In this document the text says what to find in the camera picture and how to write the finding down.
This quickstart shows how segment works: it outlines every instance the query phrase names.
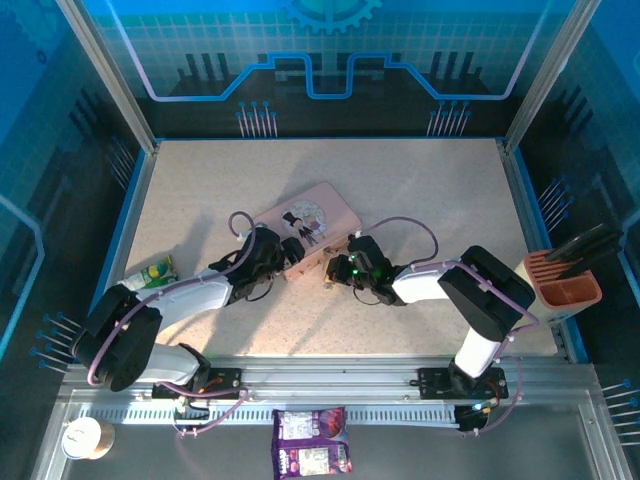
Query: speckled table surface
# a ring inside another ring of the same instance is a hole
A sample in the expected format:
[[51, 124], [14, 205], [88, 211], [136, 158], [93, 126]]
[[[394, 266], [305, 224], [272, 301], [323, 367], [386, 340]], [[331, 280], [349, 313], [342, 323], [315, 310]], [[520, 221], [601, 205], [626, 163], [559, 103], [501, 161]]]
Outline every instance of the speckled table surface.
[[[490, 139], [165, 141], [127, 274], [170, 253], [186, 278], [239, 248], [227, 229], [231, 212], [258, 215], [322, 181], [331, 182], [365, 226], [392, 215], [425, 222], [440, 241], [438, 259], [478, 244], [513, 268], [526, 253]], [[433, 249], [411, 224], [390, 223], [375, 238], [398, 264]], [[206, 355], [450, 355], [464, 340], [468, 326], [449, 300], [366, 306], [350, 288], [326, 289], [322, 279], [322, 268], [292, 282], [279, 278], [263, 300], [185, 319], [158, 341], [185, 342]], [[508, 351], [551, 355], [556, 346], [545, 326]]]

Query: glass panel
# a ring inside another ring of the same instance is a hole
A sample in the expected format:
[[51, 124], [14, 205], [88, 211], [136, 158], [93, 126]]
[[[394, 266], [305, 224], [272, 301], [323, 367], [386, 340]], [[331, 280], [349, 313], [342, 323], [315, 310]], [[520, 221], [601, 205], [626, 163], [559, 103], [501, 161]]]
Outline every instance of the glass panel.
[[86, 6], [161, 137], [499, 136], [571, 0]]
[[139, 149], [53, 0], [0, 3], [0, 44], [0, 195], [44, 247], [40, 264], [33, 231], [0, 204], [4, 339], [18, 320], [0, 347], [0, 477], [17, 479], [31, 473], [57, 395], [53, 369], [69, 359], [72, 332], [43, 317], [86, 316]]
[[600, 5], [520, 146], [538, 196], [560, 180], [540, 202], [553, 245], [599, 222], [625, 234], [594, 268], [603, 300], [577, 316], [591, 359], [613, 376], [603, 383], [640, 381], [639, 22], [637, 2]]

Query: gear graphic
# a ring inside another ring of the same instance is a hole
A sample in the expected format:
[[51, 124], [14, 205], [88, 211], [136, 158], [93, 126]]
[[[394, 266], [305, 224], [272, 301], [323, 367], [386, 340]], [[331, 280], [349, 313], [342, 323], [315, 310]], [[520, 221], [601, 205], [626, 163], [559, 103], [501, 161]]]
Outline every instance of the gear graphic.
[[347, 32], [347, 27], [360, 28], [360, 20], [370, 19], [371, 11], [382, 6], [382, 0], [285, 0], [284, 8], [300, 27], [310, 27], [313, 33], [324, 30]]
[[58, 29], [55, 0], [4, 0], [24, 34], [40, 50], [54, 39]]

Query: green snack package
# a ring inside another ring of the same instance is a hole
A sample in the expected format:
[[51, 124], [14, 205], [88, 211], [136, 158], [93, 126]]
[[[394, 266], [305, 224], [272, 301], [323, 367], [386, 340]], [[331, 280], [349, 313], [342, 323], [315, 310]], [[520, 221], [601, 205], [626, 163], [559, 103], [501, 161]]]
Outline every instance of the green snack package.
[[168, 285], [178, 280], [178, 274], [171, 263], [171, 256], [167, 256], [147, 268], [143, 268], [139, 273], [125, 278], [120, 283], [129, 290], [140, 290], [142, 288], [155, 288]]

